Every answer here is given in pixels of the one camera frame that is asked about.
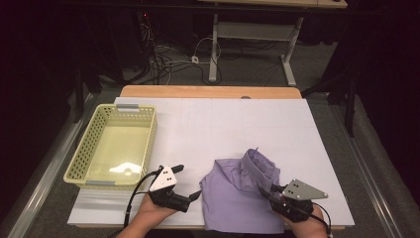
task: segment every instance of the cable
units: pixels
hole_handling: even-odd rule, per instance
[[[322,207],[318,203],[315,203],[315,202],[312,202],[312,203],[315,204],[315,205],[317,205],[317,206],[319,206],[320,208],[322,208],[325,211],[325,213],[328,216],[328,222],[329,222],[329,224],[327,224],[327,222],[325,222],[325,220],[319,218],[318,216],[316,216],[316,215],[314,215],[312,213],[309,214],[308,212],[306,212],[306,211],[304,211],[304,210],[302,210],[300,208],[297,208],[297,207],[294,207],[294,206],[288,206],[288,207],[290,207],[293,210],[299,211],[302,214],[308,215],[308,216],[312,217],[313,219],[321,222],[325,226],[325,229],[326,229],[326,232],[327,232],[328,237],[331,237],[331,218],[330,218],[330,215],[328,214],[327,210],[324,209],[324,207]]]
[[[129,225],[129,221],[130,221],[130,212],[131,212],[131,208],[132,208],[132,202],[134,197],[136,196],[136,192],[139,189],[140,185],[150,176],[155,176],[157,174],[157,172],[150,172],[147,175],[145,175],[140,181],[139,183],[137,183],[136,188],[134,188],[133,193],[130,197],[130,201],[127,205],[127,209],[126,209],[126,216],[124,218],[124,228],[126,228]]]
[[[268,51],[274,48],[278,41],[266,41],[266,40],[258,40],[257,42],[247,42],[247,41],[235,41],[235,40],[229,40],[230,42],[240,45],[241,47],[248,48],[245,51],[253,52],[253,51]],[[256,44],[264,44],[261,47],[250,47],[250,45],[256,45]]]
[[[145,25],[145,24],[142,24],[141,25],[142,27],[146,27],[148,30],[147,30],[147,33],[148,33],[148,39],[146,40],[146,42],[148,42],[150,39],[151,39],[151,29],[147,26],[147,25]],[[142,41],[144,41],[145,40],[145,38],[146,38],[146,34],[142,37]]]
[[[322,207],[320,204],[318,204],[316,202],[312,202],[312,203],[314,203],[315,205],[319,206],[322,210],[324,210],[325,214],[328,217],[328,229],[327,229],[327,231],[329,230],[329,232],[327,232],[327,233],[331,234],[331,217],[330,217],[330,214],[328,214],[327,210],[324,207]]]
[[[153,59],[155,61],[158,61],[158,56],[157,55],[153,55]],[[155,79],[157,80],[156,83],[155,83],[155,85],[158,85],[159,84],[159,80],[160,80],[160,67],[159,67],[158,64],[157,64],[157,76],[155,77]]]
[[[197,49],[198,49],[198,47],[200,46],[200,44],[204,41],[204,40],[211,40],[211,41],[213,41],[213,39],[212,38],[203,38],[203,39],[201,39],[198,43],[197,43],[197,46],[195,47],[195,51],[194,51],[194,55],[192,55],[192,57],[191,57],[191,61],[193,60],[193,58],[197,58],[197,56],[196,56],[196,54],[197,54]],[[220,48],[220,45],[219,45],[219,43],[216,41],[216,44],[217,44],[217,48],[218,48],[218,50],[219,50],[219,54],[216,56],[216,59],[218,59],[219,57],[220,57],[220,55],[222,54],[222,49]]]
[[[235,57],[232,57],[232,58],[227,58],[226,57],[226,54],[224,55],[224,56],[222,56],[222,59],[223,60],[237,60],[237,59],[239,59],[243,54],[244,54],[244,49],[242,48],[242,46],[241,46],[241,44],[238,44],[238,43],[236,43],[236,42],[234,42],[234,41],[230,41],[230,40],[226,40],[226,41],[224,41],[224,40],[222,40],[221,39],[221,41],[219,41],[220,42],[220,44],[223,46],[223,44],[224,43],[229,43],[229,44],[231,44],[231,45],[234,45],[234,46],[237,46],[238,48],[239,48],[239,53],[235,56]]]
[[[175,52],[181,53],[182,55],[186,56],[189,59],[189,56],[187,54],[185,54],[184,52],[182,52],[182,51],[180,51],[178,49],[175,49],[175,48],[172,48],[172,47],[167,47],[167,46],[157,46],[157,49],[159,49],[159,48],[165,48],[165,49],[167,49],[166,51],[161,52],[159,54],[167,53],[169,51],[175,51]]]
[[[191,49],[190,48],[188,48],[188,47],[186,47],[184,44],[182,44],[182,43],[180,43],[180,42],[178,42],[178,41],[176,41],[176,40],[174,40],[174,39],[172,39],[172,38],[170,38],[170,37],[168,37],[168,36],[166,36],[164,33],[162,33],[162,32],[160,32],[160,33],[158,33],[158,35],[160,36],[160,37],[162,37],[162,38],[165,38],[167,41],[164,41],[164,42],[169,42],[169,44],[171,45],[171,44],[175,44],[176,46],[178,46],[178,47],[180,47],[180,48],[182,48],[182,49],[184,49],[184,52],[182,52],[182,54],[183,55],[190,55],[191,54]]]
[[[213,39],[211,39],[211,38],[204,38],[204,39],[200,40],[198,42],[198,44],[196,45],[196,47],[195,47],[194,56],[197,55],[197,51],[198,51],[197,49],[200,47],[201,43],[203,41],[205,41],[205,40],[213,40]],[[217,45],[218,45],[218,55],[217,55],[217,58],[218,58],[221,55],[221,47],[220,47],[220,45],[218,43],[217,43]],[[177,51],[177,52],[182,53],[181,51],[179,51],[177,49],[169,48],[169,47],[166,47],[166,46],[159,46],[157,48],[168,48],[168,51],[173,50],[173,51]],[[219,83],[222,82],[222,80],[218,80],[217,82],[213,82],[213,83],[208,83],[208,82],[204,81],[204,71],[203,71],[203,68],[199,66],[199,64],[210,63],[211,61],[215,62],[215,64],[216,64],[216,61],[213,58],[211,58],[210,59],[211,61],[208,61],[208,62],[193,62],[191,60],[191,58],[188,58],[188,60],[172,60],[171,58],[162,55],[162,53],[159,54],[158,51],[156,51],[156,52],[157,52],[157,57],[153,61],[151,61],[152,70],[153,69],[160,70],[160,75],[158,75],[158,76],[152,76],[152,78],[148,79],[148,81],[154,80],[154,79],[156,79],[158,77],[161,77],[161,76],[168,75],[168,79],[166,81],[166,85],[168,85],[169,82],[170,82],[170,80],[171,80],[171,78],[172,78],[172,74],[173,73],[179,72],[181,70],[184,70],[184,69],[187,69],[187,68],[191,68],[191,67],[198,67],[201,70],[201,81],[204,84],[207,84],[207,85],[217,85],[217,84],[219,84]],[[175,69],[176,67],[185,65],[187,63],[192,63],[193,65],[185,66],[185,67],[179,68],[179,69]],[[217,66],[217,70],[218,70],[218,72],[220,74],[220,78],[222,78],[221,69],[220,69],[220,67],[217,64],[216,64],[216,66]]]

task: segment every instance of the gray carpet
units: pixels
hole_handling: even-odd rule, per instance
[[[285,49],[285,45],[277,44],[269,50],[261,50],[259,48],[267,46],[266,43],[253,44],[253,47],[250,48],[252,50],[249,49],[242,52],[233,47],[227,47],[227,45],[222,46],[222,56],[219,58],[218,63],[222,72],[220,85],[286,86],[278,58],[278,53]],[[205,49],[200,50],[203,52],[203,57],[200,56],[200,60],[206,61]],[[298,46],[296,48],[291,65],[295,73],[297,88],[303,90],[318,82],[317,78],[322,75],[333,51],[334,46],[323,45],[317,47]],[[165,55],[171,57],[171,60],[185,60],[185,56],[179,53],[165,52]],[[203,75],[207,75],[206,67],[206,65],[202,65]],[[173,68],[170,77],[169,74],[166,74],[160,83],[203,85],[200,68],[187,67],[176,71],[177,69],[180,69],[180,67]],[[105,83],[102,93],[96,95],[94,104],[112,103],[115,97],[119,95],[120,90],[120,87],[111,87]],[[356,222],[354,227],[335,231],[335,237],[392,237],[385,229],[386,224],[383,223],[378,215],[374,199],[372,199],[369,191],[370,188],[367,186],[365,175],[361,172],[358,160],[355,160],[355,149],[352,148],[350,142],[357,144],[380,194],[383,195],[387,204],[390,204],[390,212],[401,232],[400,236],[394,237],[420,237],[418,207],[390,163],[386,152],[367,119],[362,104],[359,101],[356,104],[356,137],[355,139],[349,139],[345,131],[343,131],[343,122],[337,121],[338,114],[339,118],[342,119],[340,113],[342,106],[328,105],[326,96],[321,93],[311,95],[308,98],[308,102]],[[89,118],[91,115],[89,113],[92,113],[92,111],[86,111],[85,117]],[[63,131],[68,128],[68,124],[71,124],[70,119],[64,126]],[[61,133],[56,140],[63,140],[62,135],[65,135],[65,133]],[[58,142],[52,145],[52,151],[56,145],[58,145]],[[73,146],[67,155],[53,182],[50,193],[28,230],[26,237],[107,237],[116,230],[114,228],[82,229],[66,224],[77,196],[78,188],[73,184],[65,183],[62,180],[62,176],[74,149]],[[20,199],[16,202],[8,219],[3,222],[0,237],[7,237],[13,228],[50,160],[51,158],[46,156],[34,173],[31,182],[28,183]],[[208,234],[203,234],[202,232],[196,232],[195,235],[197,237],[209,237]]]

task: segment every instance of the dark background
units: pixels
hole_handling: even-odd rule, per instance
[[[384,1],[360,2],[355,9],[386,5]],[[0,173],[1,190],[7,191],[0,196],[1,220],[68,116],[66,100],[74,88],[75,69],[82,65],[90,71],[83,80],[91,90],[98,90],[98,74],[121,78],[123,67],[142,68],[144,56],[130,11],[95,11],[87,16],[56,3],[6,1],[0,8]],[[343,72],[355,55],[362,59],[356,67],[358,95],[382,145],[420,204],[415,188],[420,182],[418,2],[399,1],[386,11],[386,18],[348,22],[323,79]],[[203,38],[211,30],[211,16],[174,13],[154,14],[151,19],[159,36],[187,47],[196,40],[192,33]],[[306,28],[302,36],[316,24]],[[325,41],[326,35],[314,38]]]

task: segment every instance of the white stand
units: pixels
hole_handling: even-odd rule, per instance
[[[298,18],[294,26],[291,25],[271,25],[271,24],[252,24],[219,22],[218,15],[214,15],[213,21],[213,44],[210,59],[209,82],[217,79],[217,39],[218,38],[237,38],[237,39],[257,39],[268,41],[287,41],[289,42],[285,55],[281,55],[281,61],[287,84],[296,86],[293,72],[290,67],[290,58],[299,35],[303,18]]]

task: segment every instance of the basket handle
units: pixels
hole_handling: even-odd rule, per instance
[[[87,180],[86,185],[115,185],[111,180]]]
[[[118,111],[125,111],[125,112],[139,112],[139,104],[117,104]]]

